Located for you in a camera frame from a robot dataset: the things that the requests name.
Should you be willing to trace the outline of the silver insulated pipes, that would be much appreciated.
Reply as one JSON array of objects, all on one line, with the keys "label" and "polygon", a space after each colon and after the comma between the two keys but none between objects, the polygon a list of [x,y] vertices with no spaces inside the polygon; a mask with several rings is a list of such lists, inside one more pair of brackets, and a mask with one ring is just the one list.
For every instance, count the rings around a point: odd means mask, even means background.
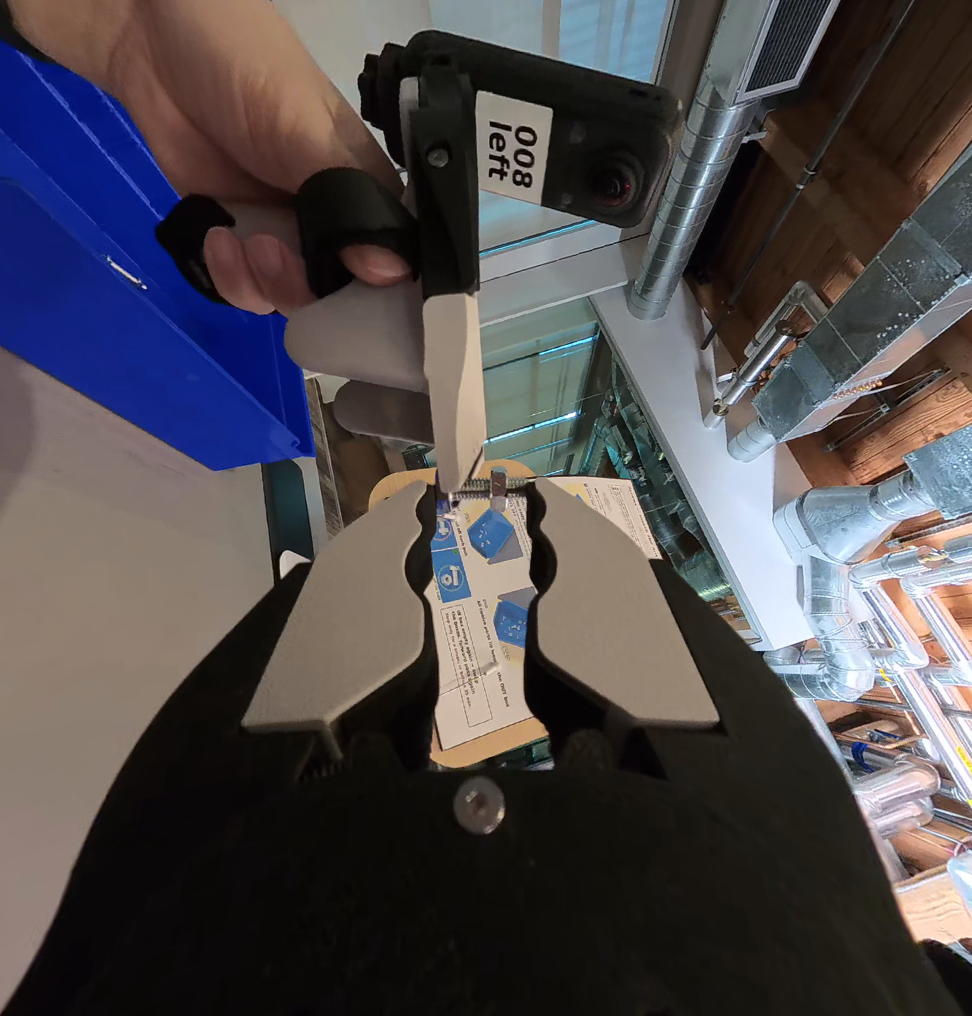
[{"label": "silver insulated pipes", "polygon": [[857,703],[892,686],[972,811],[972,720],[950,693],[972,688],[972,645],[937,596],[972,584],[972,534],[873,556],[899,523],[935,509],[909,469],[871,486],[811,489],[778,509],[817,648],[765,659],[799,700]]}]

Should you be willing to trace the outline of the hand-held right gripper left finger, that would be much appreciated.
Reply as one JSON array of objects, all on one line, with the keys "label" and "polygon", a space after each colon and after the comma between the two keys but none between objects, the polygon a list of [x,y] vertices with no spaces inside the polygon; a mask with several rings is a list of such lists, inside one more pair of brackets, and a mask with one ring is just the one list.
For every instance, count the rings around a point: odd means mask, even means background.
[{"label": "hand-held right gripper left finger", "polygon": [[435,490],[409,484],[312,563],[242,721],[317,736],[340,760],[379,734],[406,769],[430,763],[439,664],[427,591]]}]

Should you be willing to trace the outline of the white ceiling beam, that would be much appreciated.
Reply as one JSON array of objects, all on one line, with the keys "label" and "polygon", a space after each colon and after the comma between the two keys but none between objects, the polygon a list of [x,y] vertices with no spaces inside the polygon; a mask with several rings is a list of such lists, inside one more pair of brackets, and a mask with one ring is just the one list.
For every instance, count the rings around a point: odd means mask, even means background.
[{"label": "white ceiling beam", "polygon": [[614,243],[598,255],[597,282],[612,285],[594,295],[606,330],[657,441],[666,452],[722,571],[760,638],[763,650],[811,639],[802,609],[797,564],[774,524],[777,509],[811,489],[807,477],[784,446],[751,462],[733,458],[729,439],[753,421],[748,398],[721,425],[704,423],[715,382],[733,358],[716,342],[700,350],[708,321],[682,283],[655,321],[628,308],[629,283],[643,240]]}]

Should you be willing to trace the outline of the corrugated round metal duct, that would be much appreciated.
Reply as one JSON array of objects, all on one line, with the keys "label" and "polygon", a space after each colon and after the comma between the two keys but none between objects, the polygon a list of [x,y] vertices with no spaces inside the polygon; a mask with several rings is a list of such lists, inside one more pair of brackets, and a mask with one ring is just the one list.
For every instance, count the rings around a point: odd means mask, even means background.
[{"label": "corrugated round metal duct", "polygon": [[722,96],[708,74],[701,76],[681,149],[628,296],[628,310],[635,318],[655,321],[668,310],[754,112],[754,103]]}]

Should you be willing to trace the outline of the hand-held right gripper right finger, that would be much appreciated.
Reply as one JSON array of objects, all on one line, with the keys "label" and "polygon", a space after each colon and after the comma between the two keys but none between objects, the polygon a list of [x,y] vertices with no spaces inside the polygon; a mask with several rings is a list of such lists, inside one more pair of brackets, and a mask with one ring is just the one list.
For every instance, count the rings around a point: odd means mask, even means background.
[{"label": "hand-held right gripper right finger", "polygon": [[525,493],[530,582],[524,695],[555,763],[597,737],[620,761],[649,731],[721,725],[656,560],[615,520],[538,478]]}]

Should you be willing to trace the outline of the rectangular metal air duct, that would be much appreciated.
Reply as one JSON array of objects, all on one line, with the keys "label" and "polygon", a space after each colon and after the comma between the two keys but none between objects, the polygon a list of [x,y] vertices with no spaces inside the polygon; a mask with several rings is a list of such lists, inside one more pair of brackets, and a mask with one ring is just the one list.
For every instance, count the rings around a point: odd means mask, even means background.
[{"label": "rectangular metal air duct", "polygon": [[972,311],[972,143],[754,397],[740,461],[816,433]]}]

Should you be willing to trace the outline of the ceiling vent grille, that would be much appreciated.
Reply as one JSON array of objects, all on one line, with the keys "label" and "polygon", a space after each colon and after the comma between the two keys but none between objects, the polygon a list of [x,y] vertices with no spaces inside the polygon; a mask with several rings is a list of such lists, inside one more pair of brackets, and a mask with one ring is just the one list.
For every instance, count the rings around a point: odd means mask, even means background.
[{"label": "ceiling vent grille", "polygon": [[797,88],[838,5],[838,1],[769,2],[734,102],[746,105]]}]

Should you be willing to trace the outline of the metal hex bolt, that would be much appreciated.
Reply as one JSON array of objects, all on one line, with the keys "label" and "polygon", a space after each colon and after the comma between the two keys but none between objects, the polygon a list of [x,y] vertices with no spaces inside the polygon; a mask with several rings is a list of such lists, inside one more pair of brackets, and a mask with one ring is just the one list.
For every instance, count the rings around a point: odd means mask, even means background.
[{"label": "metal hex bolt", "polygon": [[[490,487],[488,477],[471,477],[458,490],[447,495],[449,501],[458,502],[462,500],[490,500]],[[524,497],[526,491],[535,482],[535,477],[509,477],[510,493],[508,499],[514,497]]]}]

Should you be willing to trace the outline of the printed instruction sheet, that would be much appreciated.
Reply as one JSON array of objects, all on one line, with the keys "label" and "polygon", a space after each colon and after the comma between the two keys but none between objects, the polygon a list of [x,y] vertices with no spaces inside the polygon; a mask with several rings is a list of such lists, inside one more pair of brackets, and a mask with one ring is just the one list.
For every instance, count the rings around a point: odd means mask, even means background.
[{"label": "printed instruction sheet", "polygon": [[439,664],[434,723],[439,749],[465,745],[528,721],[542,736],[524,698],[526,626],[535,589],[523,499],[503,513],[488,499],[438,511],[431,542],[432,606]]}]

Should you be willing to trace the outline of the person's left hand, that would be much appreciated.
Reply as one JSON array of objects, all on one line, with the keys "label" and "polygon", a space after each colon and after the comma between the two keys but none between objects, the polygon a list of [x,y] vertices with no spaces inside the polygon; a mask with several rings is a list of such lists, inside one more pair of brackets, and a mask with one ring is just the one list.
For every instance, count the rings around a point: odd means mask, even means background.
[{"label": "person's left hand", "polygon": [[259,1],[12,1],[35,49],[114,96],[181,195],[290,204],[332,168],[403,183],[289,21]]}]

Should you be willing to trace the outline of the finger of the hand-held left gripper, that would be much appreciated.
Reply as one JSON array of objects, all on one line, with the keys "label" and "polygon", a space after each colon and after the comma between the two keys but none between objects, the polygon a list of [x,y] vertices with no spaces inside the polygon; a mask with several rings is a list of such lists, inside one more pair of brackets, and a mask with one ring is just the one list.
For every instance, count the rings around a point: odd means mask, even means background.
[{"label": "finger of the hand-held left gripper", "polygon": [[423,307],[428,383],[440,489],[462,489],[484,456],[484,369],[476,296],[428,298]]}]

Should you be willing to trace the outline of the blue plastic bin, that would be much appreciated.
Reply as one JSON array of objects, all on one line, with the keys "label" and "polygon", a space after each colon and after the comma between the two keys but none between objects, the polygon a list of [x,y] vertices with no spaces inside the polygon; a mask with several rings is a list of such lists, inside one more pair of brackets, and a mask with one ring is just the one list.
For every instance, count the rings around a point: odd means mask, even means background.
[{"label": "blue plastic bin", "polygon": [[0,346],[213,470],[315,454],[285,320],[211,303],[120,104],[0,41]]}]

